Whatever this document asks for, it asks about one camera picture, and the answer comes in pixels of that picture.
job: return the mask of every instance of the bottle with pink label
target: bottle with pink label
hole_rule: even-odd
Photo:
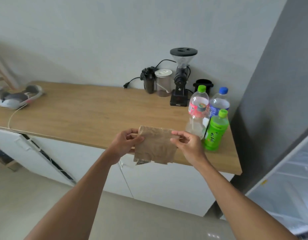
[[[197,92],[189,101],[188,113],[190,117],[185,130],[202,139],[209,121],[209,97],[206,93],[206,86],[198,86]]]

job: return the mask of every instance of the white lid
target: white lid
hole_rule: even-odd
[[[169,69],[159,69],[155,72],[155,75],[157,77],[165,77],[165,76],[170,76],[173,72]]]

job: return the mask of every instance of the blue bottle cap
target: blue bottle cap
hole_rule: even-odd
[[[221,87],[219,88],[219,93],[224,95],[228,93],[228,88],[227,87]]]

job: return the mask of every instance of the plastic bottle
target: plastic bottle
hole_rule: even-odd
[[[209,97],[206,86],[199,85],[197,92],[191,96],[188,113],[190,117],[185,130],[202,139],[209,121]]]
[[[216,93],[212,99],[210,100],[210,107],[209,107],[209,117],[218,115],[220,109],[229,109],[229,102],[227,100],[227,87],[221,87],[219,89],[219,93]]]
[[[220,140],[228,128],[229,122],[227,119],[228,111],[221,109],[218,115],[210,119],[209,127],[205,136],[205,148],[210,151],[218,149]]]

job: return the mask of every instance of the floor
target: floor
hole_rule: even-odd
[[[70,186],[0,166],[0,239],[23,239]],[[226,221],[103,192],[90,240],[235,239]]]

